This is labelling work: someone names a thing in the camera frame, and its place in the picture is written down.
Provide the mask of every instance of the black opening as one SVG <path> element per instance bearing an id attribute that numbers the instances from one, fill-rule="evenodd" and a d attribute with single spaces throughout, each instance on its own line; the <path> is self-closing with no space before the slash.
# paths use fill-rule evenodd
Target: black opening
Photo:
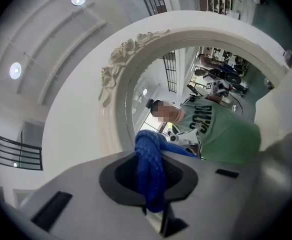
<path id="1" fill-rule="evenodd" d="M 218 169 L 216 171 L 216 173 L 220 174 L 220 175 L 227 176 L 227 177 L 231 177 L 231 178 L 234 178 L 234 179 L 237 179 L 238 175 L 240 175 L 238 172 L 231 171 L 231 170 L 226 170 L 226 169 Z"/>
<path id="2" fill-rule="evenodd" d="M 182 178 L 183 171 L 170 162 L 162 159 L 162 167 L 166 178 L 166 190 L 175 186 Z M 115 179 L 123 187 L 134 192 L 136 191 L 136 169 L 138 165 L 138 157 L 133 156 L 131 159 L 121 164 L 115 169 Z"/>

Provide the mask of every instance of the dark hair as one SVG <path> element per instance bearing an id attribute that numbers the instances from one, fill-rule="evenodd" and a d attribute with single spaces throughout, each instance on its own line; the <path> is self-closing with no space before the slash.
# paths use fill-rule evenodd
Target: dark hair
<path id="1" fill-rule="evenodd" d="M 202 70 L 202 69 L 196 69 L 195 72 L 194 72 L 194 75 L 198 76 L 198 77 L 202 77 L 202 76 L 204 76 L 206 74 L 207 74 L 207 72 Z"/>
<path id="2" fill-rule="evenodd" d="M 146 104 L 146 108 L 150 109 L 150 113 L 154 115 L 153 111 L 157 110 L 157 107 L 160 105 L 160 103 L 162 103 L 160 99 L 154 101 L 152 98 L 150 98 Z"/>

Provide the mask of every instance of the decorative carved molding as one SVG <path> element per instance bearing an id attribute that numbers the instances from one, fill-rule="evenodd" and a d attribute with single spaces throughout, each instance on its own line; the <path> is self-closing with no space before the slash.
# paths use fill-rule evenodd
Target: decorative carved molding
<path id="1" fill-rule="evenodd" d="M 116 79 L 120 72 L 125 69 L 126 62 L 133 56 L 139 49 L 147 45 L 150 41 L 157 39 L 170 32 L 169 29 L 164 31 L 157 31 L 155 33 L 148 32 L 145 34 L 138 34 L 136 41 L 128 39 L 123 42 L 119 47 L 111 53 L 108 60 L 109 65 L 102 68 L 100 72 L 101 77 L 101 92 L 98 100 L 102 102 L 105 108 L 108 106 L 112 99 L 112 91 L 116 86 Z"/>

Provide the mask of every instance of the green t-shirt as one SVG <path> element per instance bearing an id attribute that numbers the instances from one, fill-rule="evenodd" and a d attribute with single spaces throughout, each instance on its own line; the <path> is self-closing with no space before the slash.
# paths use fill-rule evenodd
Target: green t-shirt
<path id="1" fill-rule="evenodd" d="M 242 164 L 256 157 L 261 134 L 253 122 L 205 98 L 188 101 L 181 108 L 184 118 L 174 125 L 180 132 L 198 127 L 206 160 Z"/>

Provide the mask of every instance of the man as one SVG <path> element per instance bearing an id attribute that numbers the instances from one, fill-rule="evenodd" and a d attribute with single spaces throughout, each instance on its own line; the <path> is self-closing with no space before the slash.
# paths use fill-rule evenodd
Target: man
<path id="1" fill-rule="evenodd" d="M 202 156 L 208 161 L 242 164 L 259 151 L 261 135 L 253 122 L 239 117 L 209 96 L 187 101 L 181 108 L 156 100 L 150 113 L 162 122 L 171 122 L 181 132 L 198 128 Z"/>
<path id="2" fill-rule="evenodd" d="M 211 59 L 205 56 L 205 54 L 200 54 L 198 56 L 200 64 L 205 68 L 218 69 L 224 72 L 234 73 L 232 66 L 216 59 Z"/>

